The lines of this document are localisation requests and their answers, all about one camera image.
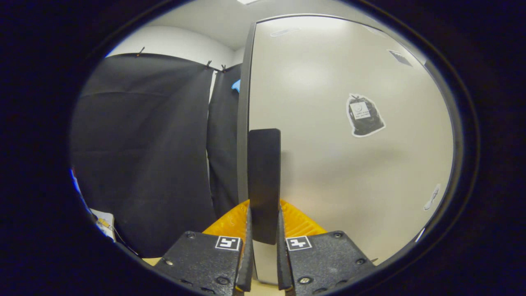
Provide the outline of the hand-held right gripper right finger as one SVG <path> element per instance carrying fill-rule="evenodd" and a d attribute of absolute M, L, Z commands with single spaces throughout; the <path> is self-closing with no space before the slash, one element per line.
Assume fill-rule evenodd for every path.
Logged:
<path fill-rule="evenodd" d="M 326 231 L 289 202 L 279 202 L 277 276 L 287 296 L 332 294 L 374 269 L 344 231 Z"/>

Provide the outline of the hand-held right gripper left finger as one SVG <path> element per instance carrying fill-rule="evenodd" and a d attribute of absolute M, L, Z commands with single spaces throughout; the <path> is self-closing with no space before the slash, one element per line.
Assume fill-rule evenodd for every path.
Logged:
<path fill-rule="evenodd" d="M 249 201 L 229 210 L 203 232 L 186 231 L 154 265 L 176 284 L 206 296 L 243 296 L 253 268 Z"/>

